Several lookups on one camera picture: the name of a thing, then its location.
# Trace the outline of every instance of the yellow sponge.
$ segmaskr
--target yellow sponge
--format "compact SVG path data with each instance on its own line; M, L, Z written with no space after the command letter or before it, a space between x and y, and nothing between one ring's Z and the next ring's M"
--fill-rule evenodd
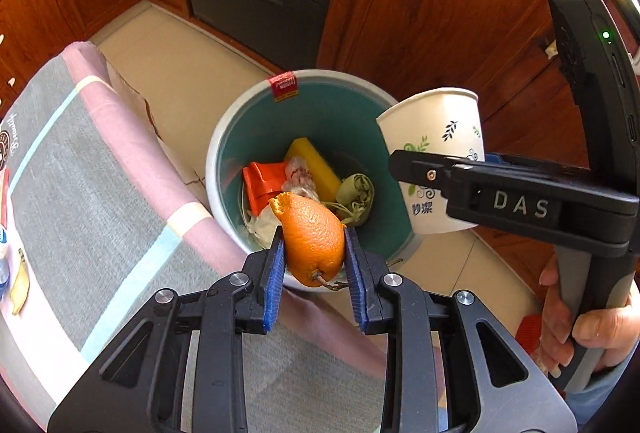
M296 156L306 160L306 166L316 183L318 198L322 202L335 202L335 194L342 182L306 137L300 137L291 143L285 160Z

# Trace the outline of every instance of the tile floor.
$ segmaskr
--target tile floor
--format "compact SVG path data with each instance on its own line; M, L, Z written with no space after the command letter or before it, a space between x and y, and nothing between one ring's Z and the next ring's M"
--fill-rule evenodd
M142 2L92 38L151 106L162 138L204 177L209 139L228 106L270 74L215 38ZM430 235L398 272L423 289L476 293L514 334L538 312L532 292L471 231ZM346 291L328 301L353 320Z

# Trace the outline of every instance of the white paper cup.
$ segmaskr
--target white paper cup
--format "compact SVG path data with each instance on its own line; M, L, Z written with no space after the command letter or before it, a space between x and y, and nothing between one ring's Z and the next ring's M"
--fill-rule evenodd
M478 96L469 90L439 88L416 94L377 118L389 155L395 150L437 153L484 161ZM439 190L400 182L414 233L449 233L474 227L447 216Z

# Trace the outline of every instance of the striped blanket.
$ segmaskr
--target striped blanket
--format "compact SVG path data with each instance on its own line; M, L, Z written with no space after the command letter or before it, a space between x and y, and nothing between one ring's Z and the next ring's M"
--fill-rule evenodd
M12 276L23 248L31 280L20 315L7 296L0 302L0 375L44 430L156 290L206 289L244 262L120 81L96 47L75 43L36 74L0 128L10 137ZM285 290L275 330L243 342L250 431L379 427L385 353L327 304Z

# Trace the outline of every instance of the light blue stripe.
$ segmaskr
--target light blue stripe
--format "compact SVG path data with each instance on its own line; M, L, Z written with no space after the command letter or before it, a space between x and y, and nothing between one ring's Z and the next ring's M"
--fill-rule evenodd
M11 184L9 184L9 193L14 192L15 185L18 184L18 180L20 180L22 173L24 173L24 169L27 167L27 164L31 160L31 157L36 152L38 146L42 142L42 139L44 139L45 136L49 133L49 130L51 129L51 127L60 118L62 113L66 110L66 107L70 105L71 101L74 100L76 95L78 95L78 91L74 88L73 90L71 90L71 93L66 97L66 99L62 102L62 104L58 107L58 109L55 112L53 112L53 114L49 118L49 121L47 121L47 124L44 125L44 127L42 128L38 136L31 143L31 146L27 150L27 153L22 159L22 162L20 162L20 166L18 166L18 169L15 170L14 172L14 177L11 179Z
M175 234L174 230L166 225L154 244L124 279L80 350L88 363L93 363L106 346L131 306L174 254L181 241L182 239Z

